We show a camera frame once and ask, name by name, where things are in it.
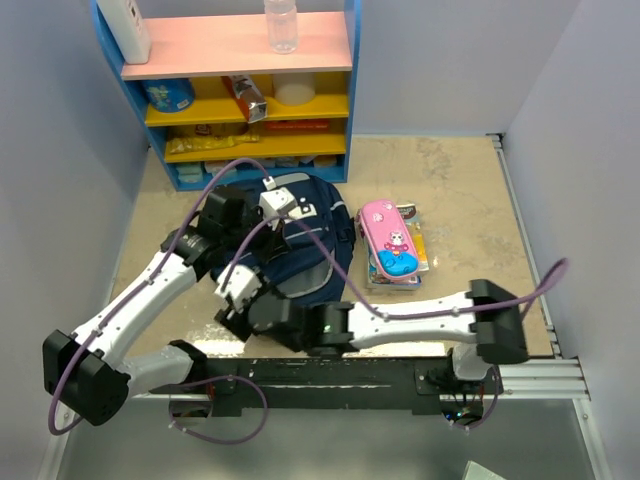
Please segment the navy blue student backpack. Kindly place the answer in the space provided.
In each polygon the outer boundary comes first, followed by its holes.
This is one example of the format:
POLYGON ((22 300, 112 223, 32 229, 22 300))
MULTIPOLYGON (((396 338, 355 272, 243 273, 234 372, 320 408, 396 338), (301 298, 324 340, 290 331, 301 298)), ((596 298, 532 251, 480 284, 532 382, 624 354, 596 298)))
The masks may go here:
MULTIPOLYGON (((286 188, 302 207, 313 207, 303 222, 313 231, 325 249, 345 274, 353 259, 356 240, 354 221, 336 187, 325 180, 304 173, 274 177, 278 188, 286 188)), ((240 181, 229 186, 246 192, 247 199, 257 203, 265 190, 260 179, 240 181)), ((318 249, 312 238, 296 224, 283 230, 284 246, 276 247, 271 258, 264 262, 249 248, 239 258, 239 264, 259 269, 292 303, 301 307, 340 302, 345 281, 335 267, 318 249)), ((230 308, 219 311, 216 321, 233 336, 246 342, 253 334, 246 315, 234 315, 230 308)), ((346 341, 321 345, 311 343, 302 351, 314 356, 342 356, 356 352, 346 341)))

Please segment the pink cartoon pencil case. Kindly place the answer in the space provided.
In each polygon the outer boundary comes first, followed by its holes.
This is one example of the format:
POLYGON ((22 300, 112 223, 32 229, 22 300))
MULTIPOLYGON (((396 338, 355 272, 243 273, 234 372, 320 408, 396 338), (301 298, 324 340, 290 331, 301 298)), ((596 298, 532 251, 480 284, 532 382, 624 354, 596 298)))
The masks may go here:
POLYGON ((366 203, 358 220, 377 269, 385 278, 399 281, 418 272, 417 250, 394 202, 382 199, 366 203))

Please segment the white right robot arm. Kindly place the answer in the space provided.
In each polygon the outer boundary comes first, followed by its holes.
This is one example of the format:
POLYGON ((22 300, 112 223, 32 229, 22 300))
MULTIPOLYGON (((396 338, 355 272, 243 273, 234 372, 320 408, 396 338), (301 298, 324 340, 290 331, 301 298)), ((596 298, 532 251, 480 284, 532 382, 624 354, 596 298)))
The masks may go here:
POLYGON ((340 358, 395 343, 456 343, 445 369, 448 386, 469 392, 489 368, 528 361, 516 296, 484 279, 466 291, 429 301, 372 305, 326 302, 298 305, 256 275, 221 283, 226 304, 219 322, 236 337, 266 336, 293 352, 340 358))

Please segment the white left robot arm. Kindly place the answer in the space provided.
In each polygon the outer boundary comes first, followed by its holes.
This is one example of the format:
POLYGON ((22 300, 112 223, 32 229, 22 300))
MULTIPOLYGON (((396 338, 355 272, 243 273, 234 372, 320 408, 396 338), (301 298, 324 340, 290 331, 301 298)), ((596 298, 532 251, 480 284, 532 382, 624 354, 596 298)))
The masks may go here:
POLYGON ((136 339, 177 297, 196 285, 231 251, 271 253, 282 246, 280 220, 298 202, 273 178, 257 201, 232 186, 206 192, 171 232, 149 265, 100 313, 72 333, 59 330, 43 343, 45 389, 93 426, 110 420, 133 396, 165 385, 185 392, 207 380, 206 355, 183 340, 130 358, 136 339))

